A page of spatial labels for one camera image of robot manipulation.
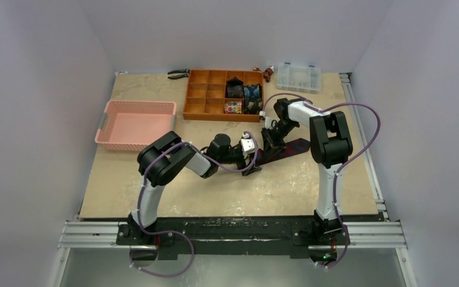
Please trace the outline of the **red navy striped tie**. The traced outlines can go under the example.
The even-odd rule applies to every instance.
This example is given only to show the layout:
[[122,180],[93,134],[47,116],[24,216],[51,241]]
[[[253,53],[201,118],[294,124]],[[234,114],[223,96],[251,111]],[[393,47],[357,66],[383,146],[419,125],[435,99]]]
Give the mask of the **red navy striped tie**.
[[269,162],[265,162],[263,160],[263,153],[262,149],[258,150],[258,158],[256,159],[256,164],[257,165],[265,165],[267,163],[271,163],[274,161],[282,160],[285,158],[293,157],[295,155],[303,154],[305,152],[308,152],[310,149],[310,142],[306,139],[299,138],[294,141],[290,141],[285,143],[286,144],[286,149],[281,152],[279,155],[271,159]]

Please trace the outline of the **orange compartment tray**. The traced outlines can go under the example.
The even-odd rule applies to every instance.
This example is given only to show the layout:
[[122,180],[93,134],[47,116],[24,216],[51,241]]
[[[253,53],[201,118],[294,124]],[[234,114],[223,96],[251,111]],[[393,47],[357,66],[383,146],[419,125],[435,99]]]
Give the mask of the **orange compartment tray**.
[[183,105],[185,120],[259,122],[259,104],[252,110],[244,106],[249,101],[242,97],[229,97],[228,81],[236,78],[242,87],[259,89],[261,103],[264,103],[264,76],[261,71],[192,69]]

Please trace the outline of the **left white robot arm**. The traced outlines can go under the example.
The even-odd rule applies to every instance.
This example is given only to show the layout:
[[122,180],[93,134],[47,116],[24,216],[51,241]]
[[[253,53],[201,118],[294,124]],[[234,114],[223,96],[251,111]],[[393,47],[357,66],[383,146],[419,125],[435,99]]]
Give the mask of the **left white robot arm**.
[[175,132],[166,133],[137,156],[142,185],[136,208],[130,212],[131,237],[138,244],[145,245],[163,235],[153,228],[158,219],[161,196],[166,185],[183,169],[206,179],[219,169],[230,172],[228,165],[233,164],[236,166],[234,173],[247,176],[261,170],[257,159],[258,145],[249,132],[244,132],[236,145],[232,145],[228,135],[219,133],[202,149],[183,141]]

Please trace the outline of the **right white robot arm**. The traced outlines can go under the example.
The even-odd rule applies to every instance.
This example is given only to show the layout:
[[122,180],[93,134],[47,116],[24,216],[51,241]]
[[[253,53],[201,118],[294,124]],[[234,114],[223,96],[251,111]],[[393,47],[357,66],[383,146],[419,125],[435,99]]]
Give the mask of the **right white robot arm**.
[[274,104],[278,120],[259,113],[265,126],[261,130],[263,164],[290,157],[299,149],[285,137],[294,129],[305,126],[309,140],[302,146],[309,148],[319,169],[319,199],[314,211],[311,230],[307,233],[319,243],[326,243],[342,230],[336,180],[340,168],[353,152],[353,143],[343,112],[329,112],[316,108],[308,101],[279,99]]

